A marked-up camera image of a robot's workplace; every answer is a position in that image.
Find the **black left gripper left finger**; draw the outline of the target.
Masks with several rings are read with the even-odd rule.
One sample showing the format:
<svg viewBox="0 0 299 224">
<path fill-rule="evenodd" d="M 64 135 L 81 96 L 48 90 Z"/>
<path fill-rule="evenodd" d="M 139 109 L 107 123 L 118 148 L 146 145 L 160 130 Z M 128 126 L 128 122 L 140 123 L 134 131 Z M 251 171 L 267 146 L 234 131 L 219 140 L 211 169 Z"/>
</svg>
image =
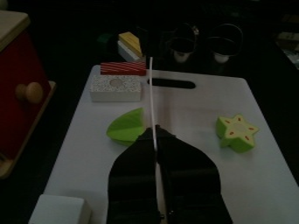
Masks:
<svg viewBox="0 0 299 224">
<path fill-rule="evenodd" d="M 155 166 L 154 135 L 148 128 L 112 164 L 107 224 L 160 224 Z"/>
</svg>

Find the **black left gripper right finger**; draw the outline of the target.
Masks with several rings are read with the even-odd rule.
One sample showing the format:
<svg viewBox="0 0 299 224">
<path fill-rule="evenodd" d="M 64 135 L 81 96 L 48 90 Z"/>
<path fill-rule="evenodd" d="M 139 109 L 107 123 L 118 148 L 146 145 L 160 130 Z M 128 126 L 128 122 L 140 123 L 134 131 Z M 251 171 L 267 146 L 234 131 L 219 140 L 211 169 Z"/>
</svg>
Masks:
<svg viewBox="0 0 299 224">
<path fill-rule="evenodd" d="M 168 224 L 232 224 L 212 160 L 160 126 L 155 130 Z"/>
</svg>

